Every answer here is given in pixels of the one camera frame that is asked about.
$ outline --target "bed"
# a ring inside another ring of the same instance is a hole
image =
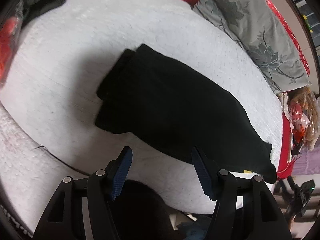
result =
[[[134,153],[129,179],[150,186],[173,208],[213,212],[215,203],[204,195],[192,165],[131,133],[113,135],[94,126],[101,104],[97,86],[124,49],[141,43],[182,61],[236,97],[260,137],[273,145],[270,158],[278,168],[281,104],[229,36],[182,0],[83,1],[67,0],[24,28],[0,93],[0,180],[31,231],[61,180],[84,177],[52,155],[93,173],[124,146]]]

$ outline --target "mattress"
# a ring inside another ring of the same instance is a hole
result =
[[[273,145],[270,158],[278,167],[280,102],[249,56],[225,33],[181,0],[67,0],[24,29],[0,92],[8,111],[0,108],[0,179],[32,231],[60,181],[67,175],[82,177],[36,149],[39,145],[87,173],[105,168],[130,146],[134,157],[129,179],[150,186],[173,208],[213,212],[215,202],[204,195],[192,165],[156,151],[131,133],[114,135],[94,126],[101,105],[95,94],[98,85],[124,49],[141,43],[233,94],[260,137]]]

